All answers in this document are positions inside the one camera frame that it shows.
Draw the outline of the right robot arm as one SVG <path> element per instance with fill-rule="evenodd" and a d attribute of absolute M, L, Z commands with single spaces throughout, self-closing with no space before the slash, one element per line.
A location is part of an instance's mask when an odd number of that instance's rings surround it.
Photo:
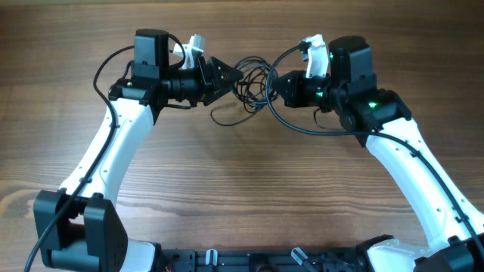
<path fill-rule="evenodd" d="M 369 271 L 481 271 L 483 215 L 459 191 L 426 145 L 411 111 L 394 91 L 379 88 L 371 48 L 361 36 L 297 46 L 307 67 L 269 72 L 265 96 L 287 107 L 335 112 L 339 135 L 353 136 L 390 173 L 414 210 L 426 246 L 379 236 L 358 246 Z"/>

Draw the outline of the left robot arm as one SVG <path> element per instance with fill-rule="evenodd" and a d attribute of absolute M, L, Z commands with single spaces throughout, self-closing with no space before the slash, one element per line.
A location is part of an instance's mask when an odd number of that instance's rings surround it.
<path fill-rule="evenodd" d="M 133 59 L 101 95 L 107 111 L 71 175 L 55 191 L 37 195 L 38 241 L 31 252 L 49 268 L 70 271 L 171 271 L 158 243 L 129 239 L 116 201 L 126 171 L 165 108 L 209 105 L 240 81 L 240 70 L 173 34 L 139 29 Z"/>

